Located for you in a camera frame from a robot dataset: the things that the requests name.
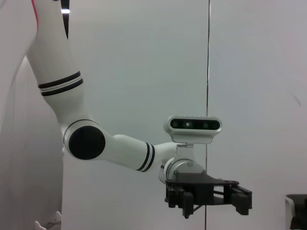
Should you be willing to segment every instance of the black stripe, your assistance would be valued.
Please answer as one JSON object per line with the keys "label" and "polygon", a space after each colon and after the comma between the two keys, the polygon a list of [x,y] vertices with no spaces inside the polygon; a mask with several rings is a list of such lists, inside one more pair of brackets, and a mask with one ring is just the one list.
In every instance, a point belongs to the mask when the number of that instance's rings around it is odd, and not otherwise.
{"label": "black stripe", "polygon": [[150,160],[149,165],[147,166],[147,168],[146,168],[143,172],[149,170],[149,168],[151,167],[151,165],[153,164],[153,161],[154,161],[154,146],[153,146],[153,145],[151,145],[151,146],[152,146],[152,148],[153,148],[152,158],[151,158],[151,160]]}
{"label": "black stripe", "polygon": [[146,145],[147,145],[147,155],[146,155],[146,158],[145,158],[144,163],[142,164],[142,166],[139,169],[137,169],[136,171],[141,171],[145,167],[145,164],[148,161],[150,148],[149,148],[149,144],[147,142],[146,142]]}
{"label": "black stripe", "polygon": [[79,121],[92,121],[92,120],[89,120],[89,119],[81,119],[81,120],[77,120],[77,121],[75,121],[75,122],[72,122],[72,123],[67,127],[67,129],[65,130],[65,132],[64,132],[64,137],[63,137],[64,145],[65,145],[65,134],[66,134],[67,130],[69,129],[70,126],[72,126],[73,124],[75,124],[75,123],[77,123],[77,122],[79,122]]}
{"label": "black stripe", "polygon": [[74,79],[76,79],[79,76],[81,76],[80,71],[75,73],[75,74],[72,74],[69,77],[62,78],[60,80],[55,80],[55,81],[52,81],[52,82],[49,82],[49,83],[45,83],[45,84],[40,84],[40,85],[37,85],[37,86],[40,89],[49,88],[49,87],[52,87],[52,86],[61,85],[61,84],[66,83],[68,81],[74,80]]}
{"label": "black stripe", "polygon": [[82,83],[83,83],[83,79],[80,79],[79,81],[75,82],[74,84],[70,84],[68,86],[65,86],[65,87],[62,87],[62,88],[59,88],[59,89],[56,89],[56,90],[41,92],[41,94],[43,96],[51,96],[51,95],[54,95],[54,94],[58,94],[58,93],[65,92],[65,91],[71,90],[73,88],[76,88],[77,86],[81,85]]}

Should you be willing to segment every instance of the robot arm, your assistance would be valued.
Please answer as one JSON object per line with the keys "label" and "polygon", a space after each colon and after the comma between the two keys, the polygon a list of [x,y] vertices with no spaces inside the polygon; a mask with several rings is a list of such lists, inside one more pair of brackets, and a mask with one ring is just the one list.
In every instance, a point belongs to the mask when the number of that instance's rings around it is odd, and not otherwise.
{"label": "robot arm", "polygon": [[60,1],[36,0],[39,29],[27,52],[42,96],[55,112],[66,150],[81,160],[107,160],[141,172],[167,161],[176,143],[153,146],[103,130],[84,106],[83,79],[66,38]]}

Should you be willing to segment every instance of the white wall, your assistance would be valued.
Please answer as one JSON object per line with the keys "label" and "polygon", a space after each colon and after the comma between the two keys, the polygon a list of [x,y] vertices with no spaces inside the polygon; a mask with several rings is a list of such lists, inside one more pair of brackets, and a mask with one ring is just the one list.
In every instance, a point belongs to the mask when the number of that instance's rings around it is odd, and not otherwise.
{"label": "white wall", "polygon": [[0,133],[0,229],[32,230],[61,209],[62,141],[55,115],[24,58]]}
{"label": "white wall", "polygon": [[284,196],[307,193],[303,0],[212,1],[209,115],[223,130],[208,173],[253,191],[253,209],[209,207],[208,230],[283,230]]}
{"label": "white wall", "polygon": [[[88,108],[110,134],[168,142],[168,116],[206,114],[207,1],[74,0],[70,9]],[[205,164],[205,149],[197,155]],[[164,197],[158,168],[65,157],[64,230],[204,229],[204,209],[186,220]]]}

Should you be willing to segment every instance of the red trim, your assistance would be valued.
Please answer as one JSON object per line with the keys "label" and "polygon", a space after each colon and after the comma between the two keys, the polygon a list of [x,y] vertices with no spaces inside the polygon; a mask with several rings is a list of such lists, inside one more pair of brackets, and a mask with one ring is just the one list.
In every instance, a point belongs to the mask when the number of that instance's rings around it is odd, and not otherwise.
{"label": "red trim", "polygon": [[36,33],[37,33],[37,32],[38,32],[38,15],[37,15],[37,11],[36,11],[36,7],[35,7],[34,0],[31,0],[31,1],[32,1],[33,10],[34,10],[35,17],[36,17],[36,25],[37,25],[37,31],[36,31]]}

